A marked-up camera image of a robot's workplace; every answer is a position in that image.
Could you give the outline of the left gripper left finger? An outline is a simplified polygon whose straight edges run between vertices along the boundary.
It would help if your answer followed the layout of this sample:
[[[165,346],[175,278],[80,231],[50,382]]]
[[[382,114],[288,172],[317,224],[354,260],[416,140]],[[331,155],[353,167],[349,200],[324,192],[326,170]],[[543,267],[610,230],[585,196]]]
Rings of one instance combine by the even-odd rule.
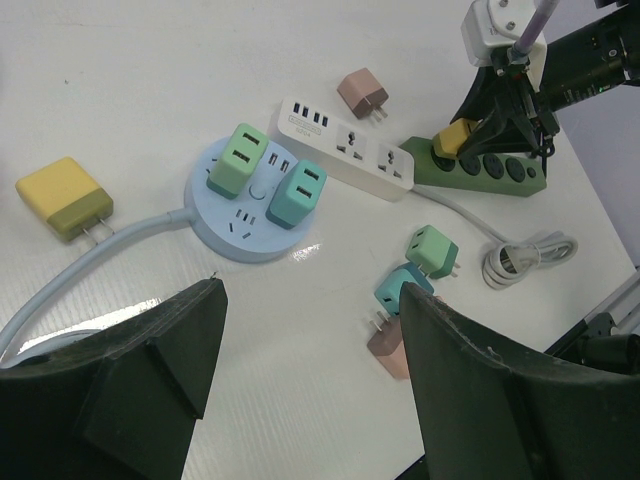
[[[178,479],[228,298],[217,278],[1,373],[5,479]]]

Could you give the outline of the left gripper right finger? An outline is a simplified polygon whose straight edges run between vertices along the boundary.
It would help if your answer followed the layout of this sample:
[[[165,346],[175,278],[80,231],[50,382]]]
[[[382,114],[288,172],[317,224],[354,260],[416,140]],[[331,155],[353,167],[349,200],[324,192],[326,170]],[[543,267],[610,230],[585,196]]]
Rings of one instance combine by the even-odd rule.
[[[408,284],[400,320],[424,457],[408,479],[635,479],[639,338],[520,344]]]

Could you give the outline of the brown pink plug adapter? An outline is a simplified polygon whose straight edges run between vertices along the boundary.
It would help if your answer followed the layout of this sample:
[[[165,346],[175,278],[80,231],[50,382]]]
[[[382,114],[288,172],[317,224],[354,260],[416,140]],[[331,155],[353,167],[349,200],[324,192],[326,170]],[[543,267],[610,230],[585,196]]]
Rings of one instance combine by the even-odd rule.
[[[381,122],[387,117],[383,105],[389,94],[368,68],[346,75],[337,92],[358,120],[372,117]]]

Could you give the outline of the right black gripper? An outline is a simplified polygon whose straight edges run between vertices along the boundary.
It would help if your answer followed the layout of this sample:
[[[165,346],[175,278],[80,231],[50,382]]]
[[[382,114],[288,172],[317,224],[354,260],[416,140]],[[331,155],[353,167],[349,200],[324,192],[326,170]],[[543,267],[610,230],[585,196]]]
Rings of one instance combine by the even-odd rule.
[[[452,118],[459,119],[476,123],[457,151],[460,158],[486,153],[526,153],[541,158],[555,154],[557,118],[522,70],[509,67],[499,75],[491,67],[479,68]]]

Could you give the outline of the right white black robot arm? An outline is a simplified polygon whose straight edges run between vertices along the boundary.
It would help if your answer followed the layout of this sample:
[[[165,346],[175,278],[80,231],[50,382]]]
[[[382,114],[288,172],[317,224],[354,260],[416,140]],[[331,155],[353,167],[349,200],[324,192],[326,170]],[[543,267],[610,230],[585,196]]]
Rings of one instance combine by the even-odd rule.
[[[615,10],[553,42],[543,29],[554,1],[475,1],[462,25],[478,71],[455,119],[473,124],[459,158],[555,152],[559,110],[639,84],[639,4]]]

